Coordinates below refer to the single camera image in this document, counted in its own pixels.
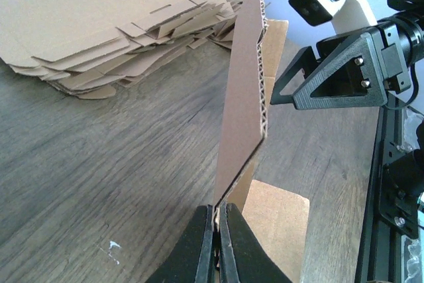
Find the cardboard flap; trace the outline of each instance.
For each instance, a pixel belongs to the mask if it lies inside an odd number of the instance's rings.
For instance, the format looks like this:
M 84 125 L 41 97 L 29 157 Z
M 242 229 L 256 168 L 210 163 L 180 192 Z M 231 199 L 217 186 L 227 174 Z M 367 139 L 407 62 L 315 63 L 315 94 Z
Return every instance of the cardboard flap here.
M 90 62 L 96 58 L 104 57 L 120 49 L 128 48 L 129 46 L 130 42 L 124 36 L 120 36 L 105 44 L 95 46 L 78 54 L 73 54 L 56 62 L 46 63 L 41 60 L 40 63 L 50 69 L 64 71 L 85 62 Z
M 79 86 L 89 83 L 93 80 L 102 78 L 103 74 L 98 72 L 97 70 L 90 70 L 75 76 L 71 76 L 66 79 L 62 79 L 58 81 L 58 84 L 62 85 L 64 88 L 68 90 L 75 90 Z
M 246 0 L 235 25 L 225 95 L 213 205 L 237 183 L 237 177 L 266 136 L 263 70 L 263 0 Z
M 138 28 L 134 23 L 126 23 L 124 25 L 118 26 L 117 28 L 130 38 L 136 38 L 146 33 L 145 30 Z
M 178 18 L 175 18 L 174 20 L 171 20 L 167 23 L 164 23 L 163 25 L 159 26 L 159 29 L 155 33 L 155 38 L 162 38 L 163 36 L 166 36 L 171 33 L 176 27 L 181 26 L 186 21 L 190 20 L 194 16 L 197 16 L 198 14 L 202 13 L 206 8 L 204 7 L 198 7 L 194 10 L 189 11 L 188 13 L 184 13 L 180 15 Z
M 95 79 L 93 81 L 87 82 L 85 84 L 82 84 L 78 86 L 78 91 L 87 91 L 89 89 L 93 89 L 95 87 L 100 87 L 109 83 L 113 83 L 115 81 L 118 81 L 119 79 L 122 79 L 124 76 L 110 76 L 110 75 L 104 75 L 98 79 Z
M 28 58 L 55 62 L 113 40 L 118 37 L 116 27 L 180 1 L 183 0 L 0 0 L 8 8 L 1 23 L 26 49 Z M 0 56 L 8 51 L 9 44 L 3 43 Z
M 71 76 L 71 73 L 63 71 L 55 71 L 48 68 L 45 68 L 48 72 L 45 76 L 40 76 L 42 81 L 56 81 L 61 79 L 66 79 Z
M 300 282 L 309 200 L 253 180 L 243 217 L 265 253 L 293 282 Z
M 158 70 L 159 68 L 161 68 L 165 64 L 168 64 L 169 62 L 176 59 L 177 57 L 181 56 L 186 51 L 187 51 L 187 48 L 185 46 L 183 46 L 182 48 L 179 48 L 179 49 L 177 49 L 173 52 L 170 52 L 169 54 L 167 54 L 163 58 L 161 58 L 161 59 L 157 60 L 155 63 L 153 63 L 143 74 L 141 74 L 139 76 L 135 76 L 135 77 L 128 77 L 128 78 L 122 79 L 118 82 L 118 84 L 123 86 L 123 87 L 132 87 L 135 84 L 137 84 L 139 81 L 143 80 L 146 76 L 148 76 L 152 72 Z
M 161 57 L 165 56 L 167 53 L 177 48 L 187 46 L 191 42 L 193 42 L 193 37 L 189 36 L 187 38 L 177 40 L 173 44 L 159 46 L 155 50 L 140 53 L 136 58 L 128 61 L 125 64 L 120 65 L 109 74 L 122 75 L 128 77 L 139 76 L 143 74 L 149 67 L 151 67 L 153 63 L 161 59 Z
M 98 66 L 102 66 L 104 63 L 107 63 L 108 61 L 116 59 L 120 56 L 125 56 L 126 53 L 132 52 L 133 50 L 136 50 L 137 48 L 140 48 L 140 45 L 138 43 L 130 41 L 129 46 L 126 48 L 122 48 L 118 51 L 106 54 L 104 56 L 100 56 L 96 59 L 92 59 L 91 61 L 78 64 L 77 66 L 73 66 L 72 68 L 69 68 L 68 70 L 74 71 L 74 72 L 85 72 L 93 68 L 96 68 Z
M 15 73 L 23 76 L 46 76 L 48 74 L 48 70 L 42 66 L 37 66 L 36 68 L 21 68 L 20 66 L 10 67 Z
M 223 4 L 220 4 L 215 8 L 208 9 L 198 14 L 197 16 L 194 16 L 192 19 L 182 24 L 181 26 L 175 28 L 172 33 L 172 38 L 193 33 L 197 30 L 202 30 L 214 25 L 215 23 L 218 23 L 219 20 L 215 18 L 215 15 L 221 10 L 222 6 Z
M 118 30 L 111 28 L 109 30 L 85 36 L 73 42 L 63 43 L 62 45 L 48 51 L 36 53 L 33 57 L 47 62 L 55 62 L 67 58 L 68 56 L 89 50 L 95 46 L 99 46 L 100 44 L 111 42 L 112 40 L 119 38 L 119 36 L 120 34 Z
M 198 39 L 195 42 L 189 44 L 189 47 L 192 48 L 192 49 L 196 49 L 196 48 L 199 48 L 202 44 L 205 44 L 206 42 L 207 42 L 207 39 L 201 38 L 201 39 Z
M 117 90 L 111 85 L 105 85 L 95 91 L 77 95 L 80 99 L 106 99 L 116 94 Z
M 138 43 L 141 46 L 150 46 L 156 42 L 156 39 L 144 34 L 142 36 L 138 36 L 136 38 L 131 39 L 133 42 Z

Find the corrugated edge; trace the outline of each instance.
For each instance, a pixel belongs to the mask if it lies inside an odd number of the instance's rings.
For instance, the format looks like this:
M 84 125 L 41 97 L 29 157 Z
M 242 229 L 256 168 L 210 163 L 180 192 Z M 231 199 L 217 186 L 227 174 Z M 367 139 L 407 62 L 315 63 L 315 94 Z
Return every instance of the corrugated edge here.
M 258 65 L 259 65 L 259 90 L 260 90 L 260 112 L 262 114 L 261 117 L 261 127 L 262 134 L 266 137 L 268 134 L 268 111 L 266 108 L 266 96 L 265 96 L 265 75 L 264 75 L 264 63 L 262 60 L 262 41 L 264 39 L 264 35 L 266 29 L 268 28 L 268 23 L 265 17 L 265 2 L 264 0 L 260 0 L 260 8 L 262 13 L 262 28 L 263 32 L 258 41 Z

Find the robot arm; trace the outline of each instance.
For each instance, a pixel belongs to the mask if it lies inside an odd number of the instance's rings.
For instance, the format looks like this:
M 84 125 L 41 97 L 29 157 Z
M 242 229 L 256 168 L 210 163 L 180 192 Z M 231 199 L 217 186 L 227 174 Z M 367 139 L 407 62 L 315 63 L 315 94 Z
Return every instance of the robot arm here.
M 376 21 L 366 0 L 289 0 L 311 25 L 331 21 L 336 36 L 299 51 L 276 80 L 271 104 L 293 103 L 296 109 L 383 106 L 389 91 L 413 84 L 415 63 L 424 58 L 424 0 L 388 0 L 404 10 Z M 411 68 L 412 82 L 409 78 Z M 291 95 L 282 90 L 303 70 L 305 81 Z

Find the flat cardboard blank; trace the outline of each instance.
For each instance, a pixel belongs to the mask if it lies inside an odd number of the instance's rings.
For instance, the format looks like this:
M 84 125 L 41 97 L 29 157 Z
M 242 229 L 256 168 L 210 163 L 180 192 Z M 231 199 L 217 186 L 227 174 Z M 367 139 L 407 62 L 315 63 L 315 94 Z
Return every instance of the flat cardboard blank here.
M 262 41 L 262 63 L 264 64 L 265 100 L 267 108 L 270 104 L 278 65 L 280 64 L 283 53 L 287 29 L 287 21 L 268 20 L 268 28 Z M 256 159 L 252 158 L 240 174 L 237 185 L 235 185 L 227 198 L 227 201 L 235 203 L 240 211 L 243 210 L 255 168 Z
M 262 5 L 262 0 L 246 0 L 235 25 L 213 205 L 228 194 L 266 135 L 258 49 L 264 32 Z
M 243 217 L 260 245 L 293 282 L 300 282 L 309 200 L 253 180 Z

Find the stack of flat cardboard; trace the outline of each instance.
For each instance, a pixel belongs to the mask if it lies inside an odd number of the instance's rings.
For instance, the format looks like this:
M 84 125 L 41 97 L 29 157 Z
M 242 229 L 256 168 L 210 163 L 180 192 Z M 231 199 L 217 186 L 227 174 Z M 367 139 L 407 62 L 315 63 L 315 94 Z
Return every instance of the stack of flat cardboard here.
M 82 99 L 115 94 L 213 37 L 229 46 L 242 0 L 0 0 L 0 57 Z

